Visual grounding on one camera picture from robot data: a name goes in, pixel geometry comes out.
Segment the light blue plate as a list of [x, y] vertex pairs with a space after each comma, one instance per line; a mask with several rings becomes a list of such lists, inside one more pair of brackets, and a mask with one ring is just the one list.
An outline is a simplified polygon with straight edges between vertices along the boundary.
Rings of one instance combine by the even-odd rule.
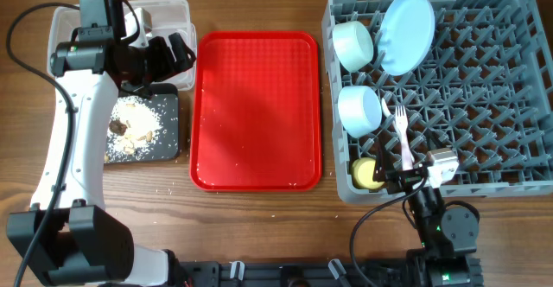
[[394, 0], [385, 12], [377, 42], [384, 53], [381, 67], [398, 76], [418, 67], [435, 34], [435, 13], [429, 0]]

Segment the yellow plastic cup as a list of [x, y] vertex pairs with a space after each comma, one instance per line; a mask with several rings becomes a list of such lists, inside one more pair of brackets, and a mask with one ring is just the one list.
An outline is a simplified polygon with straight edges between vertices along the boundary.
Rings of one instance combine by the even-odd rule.
[[370, 157], [362, 157], [353, 162], [351, 176], [356, 188], [378, 190], [384, 186], [384, 182], [373, 179], [375, 166], [376, 160]]

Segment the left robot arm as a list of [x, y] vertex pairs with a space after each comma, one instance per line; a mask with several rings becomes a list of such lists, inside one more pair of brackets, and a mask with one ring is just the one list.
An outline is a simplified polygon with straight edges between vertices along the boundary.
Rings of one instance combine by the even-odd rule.
[[118, 95], [176, 96], [171, 78], [196, 59], [178, 34], [138, 47], [138, 34], [125, 29], [129, 8], [127, 0], [79, 0], [79, 27], [49, 59], [57, 103], [45, 169], [29, 209], [11, 214], [6, 227], [21, 270], [45, 286], [193, 283], [173, 252], [137, 245], [105, 211], [105, 146]]

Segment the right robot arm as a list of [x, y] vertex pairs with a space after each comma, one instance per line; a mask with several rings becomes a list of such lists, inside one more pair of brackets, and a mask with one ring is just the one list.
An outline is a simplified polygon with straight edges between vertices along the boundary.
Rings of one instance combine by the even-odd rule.
[[480, 214], [463, 201], [446, 203], [440, 185], [453, 178], [459, 161], [450, 148], [427, 153], [418, 168], [396, 170], [387, 151], [379, 148], [373, 178], [390, 194], [405, 193], [421, 249], [406, 255], [407, 277], [413, 286], [481, 286], [477, 250]]

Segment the white plastic fork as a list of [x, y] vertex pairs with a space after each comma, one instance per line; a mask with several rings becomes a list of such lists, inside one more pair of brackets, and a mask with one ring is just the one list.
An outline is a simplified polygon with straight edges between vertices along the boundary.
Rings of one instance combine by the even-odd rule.
[[413, 156], [410, 151], [407, 128], [408, 128], [408, 116], [403, 105], [398, 105], [395, 110], [395, 126], [397, 127], [397, 133], [400, 138], [401, 155], [402, 155], [402, 169], [413, 169]]

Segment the white plastic spoon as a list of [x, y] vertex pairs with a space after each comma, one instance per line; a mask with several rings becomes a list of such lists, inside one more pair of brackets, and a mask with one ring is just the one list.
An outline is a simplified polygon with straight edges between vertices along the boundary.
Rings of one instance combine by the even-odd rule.
[[390, 117], [391, 116], [391, 112], [386, 104], [386, 100], [384, 98], [381, 99], [381, 108], [382, 108], [382, 113], [384, 114], [384, 116], [386, 118]]

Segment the light blue bowl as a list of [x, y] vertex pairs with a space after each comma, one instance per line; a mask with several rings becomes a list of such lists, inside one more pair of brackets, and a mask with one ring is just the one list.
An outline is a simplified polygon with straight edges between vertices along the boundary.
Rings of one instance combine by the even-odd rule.
[[369, 86], [342, 88], [337, 106], [341, 123], [352, 137], [366, 136], [381, 125], [381, 104], [377, 94]]

